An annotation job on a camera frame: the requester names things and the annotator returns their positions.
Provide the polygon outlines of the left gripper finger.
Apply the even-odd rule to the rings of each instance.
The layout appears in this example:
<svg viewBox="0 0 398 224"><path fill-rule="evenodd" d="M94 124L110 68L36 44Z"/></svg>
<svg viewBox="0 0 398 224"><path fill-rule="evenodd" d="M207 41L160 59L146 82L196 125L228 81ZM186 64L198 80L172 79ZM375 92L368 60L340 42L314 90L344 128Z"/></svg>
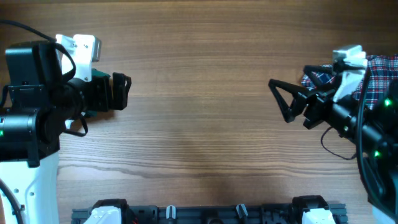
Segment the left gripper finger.
<svg viewBox="0 0 398 224"><path fill-rule="evenodd" d="M110 108L112 110L123 110L127 106L128 94L125 92L114 92Z"/></svg>
<svg viewBox="0 0 398 224"><path fill-rule="evenodd" d="M131 77L123 73L113 73L113 93L129 93L131 85Z"/></svg>

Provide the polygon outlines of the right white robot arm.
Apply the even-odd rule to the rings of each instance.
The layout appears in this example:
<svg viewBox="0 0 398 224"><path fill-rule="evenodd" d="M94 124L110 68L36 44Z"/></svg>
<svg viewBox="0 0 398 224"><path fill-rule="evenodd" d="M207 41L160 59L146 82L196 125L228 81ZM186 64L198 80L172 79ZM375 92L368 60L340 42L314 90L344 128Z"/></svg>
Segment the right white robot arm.
<svg viewBox="0 0 398 224"><path fill-rule="evenodd" d="M366 106L371 72L364 65L335 63L332 68L307 65L312 72L334 74L333 83L315 82L316 88L271 79L268 86L285 122L303 114L303 125L312 129L328 123L339 135L354 143L360 179L369 202L390 219L397 220L397 81L383 98Z"/></svg>

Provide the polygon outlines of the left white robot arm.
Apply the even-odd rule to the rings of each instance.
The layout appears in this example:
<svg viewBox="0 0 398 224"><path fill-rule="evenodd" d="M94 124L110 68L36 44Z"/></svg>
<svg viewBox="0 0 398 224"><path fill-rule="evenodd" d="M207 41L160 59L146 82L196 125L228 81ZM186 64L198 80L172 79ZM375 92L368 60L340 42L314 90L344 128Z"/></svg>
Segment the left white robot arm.
<svg viewBox="0 0 398 224"><path fill-rule="evenodd" d="M1 191L7 221L59 222L60 135L86 136L86 112L127 106L129 76L94 74L90 82L58 77L7 88L13 102L12 107L1 110Z"/></svg>

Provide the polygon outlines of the red blue plaid shirt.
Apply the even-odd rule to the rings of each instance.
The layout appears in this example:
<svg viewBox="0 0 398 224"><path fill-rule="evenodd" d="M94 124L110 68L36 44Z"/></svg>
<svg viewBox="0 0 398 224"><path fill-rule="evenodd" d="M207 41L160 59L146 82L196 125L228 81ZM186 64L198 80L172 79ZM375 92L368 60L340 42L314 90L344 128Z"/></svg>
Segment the red blue plaid shirt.
<svg viewBox="0 0 398 224"><path fill-rule="evenodd" d="M397 80L397 54L394 55L368 55L368 67L371 77L366 93L366 106L371 110L378 101L384 98L384 92L393 80ZM363 81L351 94L355 100L359 100Z"/></svg>

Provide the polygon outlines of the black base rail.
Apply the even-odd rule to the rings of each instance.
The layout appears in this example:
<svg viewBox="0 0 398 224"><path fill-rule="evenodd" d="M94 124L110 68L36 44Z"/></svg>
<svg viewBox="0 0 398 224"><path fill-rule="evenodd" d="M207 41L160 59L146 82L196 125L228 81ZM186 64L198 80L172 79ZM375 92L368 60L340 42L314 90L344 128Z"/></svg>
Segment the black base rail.
<svg viewBox="0 0 398 224"><path fill-rule="evenodd" d="M337 223L347 224L346 205L320 195L294 197L290 203L209 207L129 206L125 199L97 201L72 210L72 223Z"/></svg>

